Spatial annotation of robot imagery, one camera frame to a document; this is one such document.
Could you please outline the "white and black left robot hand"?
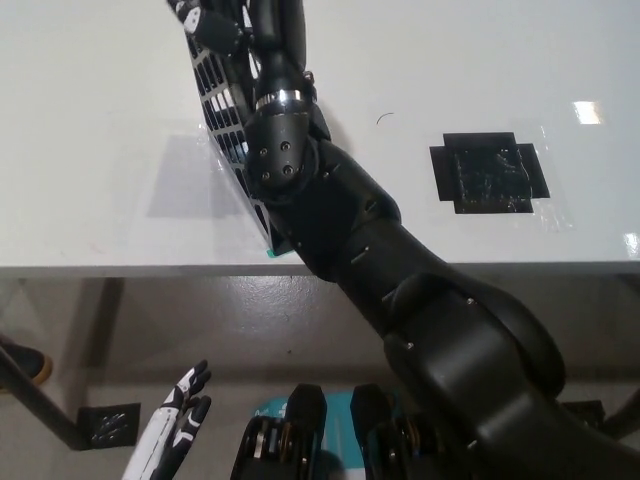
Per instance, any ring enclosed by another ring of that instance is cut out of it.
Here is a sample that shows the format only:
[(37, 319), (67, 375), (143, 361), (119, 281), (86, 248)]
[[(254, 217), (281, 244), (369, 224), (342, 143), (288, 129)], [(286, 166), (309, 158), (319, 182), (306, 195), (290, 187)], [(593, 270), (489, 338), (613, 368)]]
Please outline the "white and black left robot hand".
[(211, 398), (198, 394), (210, 378), (208, 362), (203, 360), (172, 387), (140, 436), (123, 479), (175, 477), (209, 412)]

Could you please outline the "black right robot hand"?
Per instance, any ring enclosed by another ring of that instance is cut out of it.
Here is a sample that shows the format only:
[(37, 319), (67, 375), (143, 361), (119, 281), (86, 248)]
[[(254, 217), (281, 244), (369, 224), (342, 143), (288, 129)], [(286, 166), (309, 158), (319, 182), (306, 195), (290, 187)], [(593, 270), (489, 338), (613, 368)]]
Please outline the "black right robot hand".
[(301, 1), (170, 1), (168, 6), (188, 38), (227, 60), (254, 103), (280, 90), (317, 99), (306, 69)]

